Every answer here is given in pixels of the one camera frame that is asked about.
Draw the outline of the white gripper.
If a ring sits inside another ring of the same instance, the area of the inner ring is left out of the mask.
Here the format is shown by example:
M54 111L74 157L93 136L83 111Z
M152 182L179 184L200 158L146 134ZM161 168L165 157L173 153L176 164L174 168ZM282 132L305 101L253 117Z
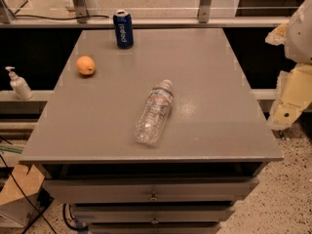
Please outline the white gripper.
M275 27L265 42L284 45L288 23ZM298 63L290 72L281 71L276 85L276 98L271 106L267 125L272 130L289 128L312 103L312 65Z

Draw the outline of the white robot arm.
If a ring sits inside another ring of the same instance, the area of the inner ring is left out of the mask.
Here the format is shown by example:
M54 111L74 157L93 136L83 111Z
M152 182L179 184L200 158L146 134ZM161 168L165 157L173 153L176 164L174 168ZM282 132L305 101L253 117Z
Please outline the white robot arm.
M265 38L271 45L283 45L285 56L295 67L281 71L276 99L267 120L275 131L289 128L312 103L312 0L305 0L291 18L274 28Z

